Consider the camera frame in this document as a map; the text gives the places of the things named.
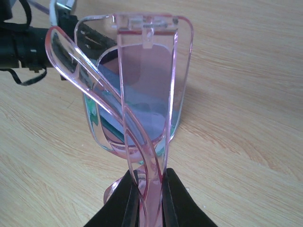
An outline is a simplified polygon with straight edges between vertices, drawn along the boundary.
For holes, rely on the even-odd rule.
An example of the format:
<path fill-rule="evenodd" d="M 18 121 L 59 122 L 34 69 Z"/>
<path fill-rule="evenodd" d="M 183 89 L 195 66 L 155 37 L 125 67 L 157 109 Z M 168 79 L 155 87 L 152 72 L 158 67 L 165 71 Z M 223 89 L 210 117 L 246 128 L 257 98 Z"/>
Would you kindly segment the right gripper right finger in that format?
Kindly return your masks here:
<path fill-rule="evenodd" d="M 172 168 L 162 184 L 162 217 L 165 227 L 217 227 L 199 208 Z"/>

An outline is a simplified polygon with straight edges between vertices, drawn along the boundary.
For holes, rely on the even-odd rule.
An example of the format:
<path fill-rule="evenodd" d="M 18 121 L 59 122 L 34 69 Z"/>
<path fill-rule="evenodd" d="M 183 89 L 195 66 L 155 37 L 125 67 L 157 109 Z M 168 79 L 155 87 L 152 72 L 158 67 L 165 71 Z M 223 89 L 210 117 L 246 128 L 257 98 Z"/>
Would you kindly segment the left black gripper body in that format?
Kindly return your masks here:
<path fill-rule="evenodd" d="M 67 34 L 74 35 L 74 29 L 78 23 L 78 18 L 75 15 L 62 14 L 59 16 L 58 26 Z"/>

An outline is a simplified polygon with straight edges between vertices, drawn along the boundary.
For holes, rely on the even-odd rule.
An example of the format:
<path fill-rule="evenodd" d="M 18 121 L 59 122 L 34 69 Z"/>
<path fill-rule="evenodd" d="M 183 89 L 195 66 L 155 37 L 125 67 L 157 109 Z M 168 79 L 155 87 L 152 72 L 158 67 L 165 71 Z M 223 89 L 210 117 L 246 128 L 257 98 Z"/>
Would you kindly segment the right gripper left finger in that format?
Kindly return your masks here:
<path fill-rule="evenodd" d="M 105 205 L 84 227 L 139 226 L 139 193 L 129 171 L 125 173 Z"/>

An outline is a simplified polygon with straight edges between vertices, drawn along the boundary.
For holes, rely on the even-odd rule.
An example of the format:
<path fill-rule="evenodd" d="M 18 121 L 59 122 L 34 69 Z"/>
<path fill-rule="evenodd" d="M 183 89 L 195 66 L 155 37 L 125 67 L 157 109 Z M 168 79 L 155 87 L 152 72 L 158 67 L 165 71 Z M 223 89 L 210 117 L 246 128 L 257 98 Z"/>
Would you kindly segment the pink sunglasses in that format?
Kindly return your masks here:
<path fill-rule="evenodd" d="M 162 227 L 176 76 L 187 78 L 192 23 L 164 13 L 87 16 L 74 39 L 58 26 L 46 35 L 51 64 L 123 127 L 126 160 L 139 193 L 139 226 Z M 120 91 L 93 60 L 118 59 Z"/>

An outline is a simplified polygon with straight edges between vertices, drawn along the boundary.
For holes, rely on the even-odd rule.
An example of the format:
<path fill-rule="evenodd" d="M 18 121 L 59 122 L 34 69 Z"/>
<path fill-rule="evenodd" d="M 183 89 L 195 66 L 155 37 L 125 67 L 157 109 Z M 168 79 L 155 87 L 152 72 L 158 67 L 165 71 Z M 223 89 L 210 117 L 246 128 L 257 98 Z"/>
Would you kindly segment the grey glasses case green lining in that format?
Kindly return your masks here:
<path fill-rule="evenodd" d="M 102 59 L 100 61 L 93 60 L 92 62 L 97 64 L 98 69 L 104 74 L 114 88 L 117 91 L 120 91 L 118 59 Z M 176 76 L 175 78 L 174 102 L 170 130 L 171 140 L 174 138 L 179 126 L 186 79 L 187 78 L 184 76 Z M 120 158 L 126 159 L 122 125 L 120 125 L 113 116 L 87 95 L 83 95 L 83 103 L 86 109 L 90 130 L 97 144 L 106 151 Z"/>

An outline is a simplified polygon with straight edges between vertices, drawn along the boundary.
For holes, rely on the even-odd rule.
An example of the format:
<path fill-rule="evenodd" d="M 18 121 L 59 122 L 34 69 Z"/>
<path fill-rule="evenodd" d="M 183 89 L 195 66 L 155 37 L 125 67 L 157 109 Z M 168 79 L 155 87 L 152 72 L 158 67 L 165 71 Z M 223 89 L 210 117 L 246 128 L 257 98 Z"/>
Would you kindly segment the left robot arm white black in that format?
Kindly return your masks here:
<path fill-rule="evenodd" d="M 14 81 L 21 86 L 30 86 L 41 81 L 47 74 L 47 68 L 52 67 L 45 51 L 46 28 L 32 27 L 32 7 L 49 16 L 52 26 L 61 27 L 71 38 L 78 22 L 73 14 L 76 8 L 74 0 L 52 0 L 48 7 L 35 0 L 22 0 L 21 6 L 26 15 L 24 24 L 10 23 L 13 18 L 14 0 L 0 2 L 0 70 L 9 72 Z M 21 81 L 17 68 L 27 68 L 37 73 L 36 77 Z"/>

